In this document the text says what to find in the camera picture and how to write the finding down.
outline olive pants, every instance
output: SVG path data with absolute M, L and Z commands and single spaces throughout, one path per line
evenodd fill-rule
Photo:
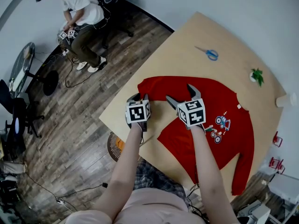
M 79 31 L 76 38 L 71 44 L 66 39 L 63 40 L 63 45 L 71 51 L 80 62 L 87 62 L 92 67 L 98 67 L 100 63 L 100 57 L 90 50 L 87 46 L 89 40 L 96 34 L 97 29 L 100 29 L 106 23 L 106 19 L 101 20 L 95 25 L 83 24 L 79 26 Z

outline white t-shirt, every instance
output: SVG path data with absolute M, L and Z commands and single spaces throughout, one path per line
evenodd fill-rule
M 152 188 L 132 192 L 114 222 L 101 211 L 78 211 L 71 214 L 66 224 L 204 224 L 199 216 L 189 213 L 185 202 L 166 191 Z
M 63 10 L 78 11 L 84 8 L 84 15 L 76 22 L 77 25 L 96 24 L 104 19 L 104 11 L 98 0 L 63 0 Z

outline green plant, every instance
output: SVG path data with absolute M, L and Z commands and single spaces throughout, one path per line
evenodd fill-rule
M 262 83 L 264 83 L 263 77 L 262 77 L 263 71 L 259 70 L 258 68 L 257 68 L 257 70 L 256 69 L 251 69 L 251 70 L 253 71 L 251 77 L 254 78 L 258 82 L 259 86 L 261 87 Z

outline paper cup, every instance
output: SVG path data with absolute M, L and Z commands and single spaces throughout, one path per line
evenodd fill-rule
M 295 93 L 286 94 L 276 99 L 277 107 L 293 107 L 297 105 L 297 96 Z

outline red sweatshirt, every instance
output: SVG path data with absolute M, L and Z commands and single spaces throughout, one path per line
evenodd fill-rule
M 151 77 L 138 85 L 141 97 L 166 100 L 166 95 L 179 102 L 191 100 L 187 84 L 200 92 L 206 108 L 206 138 L 219 169 L 240 153 L 232 184 L 232 194 L 239 195 L 246 187 L 254 153 L 254 135 L 249 112 L 237 95 L 218 81 L 197 77 Z M 194 183 L 197 183 L 192 134 L 176 118 L 160 134 L 158 140 L 176 157 Z

